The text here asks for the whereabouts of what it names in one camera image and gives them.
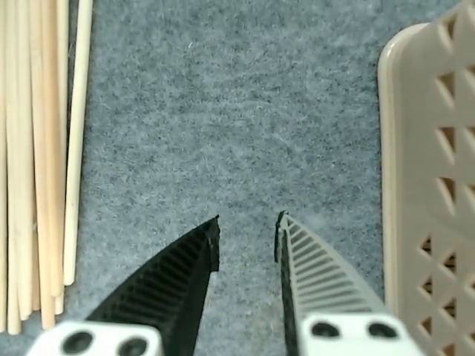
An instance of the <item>screw hole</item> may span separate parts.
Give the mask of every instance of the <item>screw hole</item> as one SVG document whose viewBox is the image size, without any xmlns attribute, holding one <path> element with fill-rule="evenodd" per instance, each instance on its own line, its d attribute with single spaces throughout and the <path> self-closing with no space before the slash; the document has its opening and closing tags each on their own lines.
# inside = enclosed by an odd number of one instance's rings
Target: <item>screw hole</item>
<svg viewBox="0 0 475 356">
<path fill-rule="evenodd" d="M 380 337 L 384 339 L 394 339 L 398 337 L 398 334 L 394 328 L 383 323 L 372 323 L 368 328 L 368 332 L 373 337 Z"/>
<path fill-rule="evenodd" d="M 312 326 L 312 335 L 318 337 L 338 337 L 340 331 L 329 323 L 316 323 Z"/>
<path fill-rule="evenodd" d="M 140 356 L 147 351 L 147 342 L 141 338 L 135 337 L 125 341 L 120 349 L 119 356 Z"/>
<path fill-rule="evenodd" d="M 76 332 L 66 339 L 62 350 L 67 355 L 78 355 L 92 344 L 92 335 L 89 332 Z"/>
</svg>

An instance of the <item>beige plastic basket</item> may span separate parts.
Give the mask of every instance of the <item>beige plastic basket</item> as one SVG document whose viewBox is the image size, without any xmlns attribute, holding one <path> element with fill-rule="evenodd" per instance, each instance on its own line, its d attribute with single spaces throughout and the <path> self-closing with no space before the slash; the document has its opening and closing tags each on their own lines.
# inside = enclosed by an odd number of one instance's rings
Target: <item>beige plastic basket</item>
<svg viewBox="0 0 475 356">
<path fill-rule="evenodd" d="M 379 61 L 387 305 L 427 352 L 475 355 L 475 0 Z"/>
</svg>

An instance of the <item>bundle of wooden sticks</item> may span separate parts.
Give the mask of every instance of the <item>bundle of wooden sticks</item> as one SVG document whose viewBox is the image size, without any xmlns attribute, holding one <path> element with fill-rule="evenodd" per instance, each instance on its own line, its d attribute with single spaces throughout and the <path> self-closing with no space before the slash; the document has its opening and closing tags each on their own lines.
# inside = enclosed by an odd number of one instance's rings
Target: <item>bundle of wooden sticks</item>
<svg viewBox="0 0 475 356">
<path fill-rule="evenodd" d="M 38 310 L 53 327 L 75 278 L 92 6 L 68 115 L 69 0 L 0 0 L 0 332 Z"/>
</svg>

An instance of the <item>blue-gray fabric surface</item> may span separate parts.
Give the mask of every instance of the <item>blue-gray fabric surface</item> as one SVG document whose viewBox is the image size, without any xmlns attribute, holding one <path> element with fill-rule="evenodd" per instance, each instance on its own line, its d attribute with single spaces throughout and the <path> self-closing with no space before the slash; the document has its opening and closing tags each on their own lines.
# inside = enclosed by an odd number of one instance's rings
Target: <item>blue-gray fabric surface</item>
<svg viewBox="0 0 475 356">
<path fill-rule="evenodd" d="M 284 209 L 382 296 L 377 61 L 403 27 L 455 3 L 96 1 L 77 281 L 59 320 L 86 317 L 215 214 L 221 269 L 197 356 L 285 354 L 272 257 Z M 23 328 L 0 335 L 2 355 L 25 353 L 39 316 Z"/>
</svg>

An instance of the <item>wooden stick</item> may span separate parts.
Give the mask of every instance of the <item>wooden stick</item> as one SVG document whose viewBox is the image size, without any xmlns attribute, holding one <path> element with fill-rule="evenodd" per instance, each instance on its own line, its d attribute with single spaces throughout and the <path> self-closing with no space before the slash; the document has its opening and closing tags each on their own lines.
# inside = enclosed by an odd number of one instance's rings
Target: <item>wooden stick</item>
<svg viewBox="0 0 475 356">
<path fill-rule="evenodd" d="M 42 3 L 42 44 L 45 98 L 45 156 L 47 169 L 47 211 L 50 232 L 51 294 L 58 297 L 64 291 L 62 239 L 64 238 L 65 200 L 62 187 L 61 133 L 58 97 L 58 50 L 56 0 Z"/>
<path fill-rule="evenodd" d="M 19 306 L 22 320 L 33 310 L 33 122 L 31 119 L 30 34 L 28 0 L 17 0 L 18 31 L 18 191 L 16 241 Z"/>
<path fill-rule="evenodd" d="M 89 53 L 93 0 L 80 0 L 77 18 L 76 58 L 74 62 L 71 128 L 69 133 L 68 175 L 65 212 L 65 285 L 74 282 L 81 183 L 82 140 L 88 88 Z"/>
<path fill-rule="evenodd" d="M 69 57 L 69 0 L 58 0 L 58 88 L 59 124 L 63 177 L 66 183 L 66 147 L 68 140 L 68 57 Z"/>
<path fill-rule="evenodd" d="M 33 138 L 35 151 L 36 221 L 38 228 L 38 255 L 42 326 L 55 325 L 54 298 L 50 285 L 50 238 L 48 216 L 47 162 L 45 153 L 45 98 L 43 97 L 42 60 L 42 5 L 30 1 L 31 87 L 33 103 Z"/>
<path fill-rule="evenodd" d="M 17 29 L 16 0 L 7 0 L 7 184 L 8 194 L 16 193 L 16 122 L 18 121 L 17 82 Z M 7 330 L 9 334 L 19 334 L 22 329 L 19 314 L 18 281 L 16 276 L 16 204 L 8 200 L 8 307 Z"/>
<path fill-rule="evenodd" d="M 7 329 L 7 108 L 5 55 L 7 2 L 0 0 L 0 332 Z"/>
<path fill-rule="evenodd" d="M 33 311 L 40 310 L 41 301 L 39 299 L 39 250 L 38 250 L 38 228 L 35 226 L 33 232 Z"/>
<path fill-rule="evenodd" d="M 68 145 L 68 54 L 69 54 L 69 0 L 58 0 L 58 88 L 59 88 L 59 131 L 61 135 L 61 189 L 63 203 L 66 199 L 66 158 Z M 64 232 L 59 242 L 59 259 L 63 261 Z M 56 302 L 56 315 L 64 310 L 64 292 Z"/>
</svg>

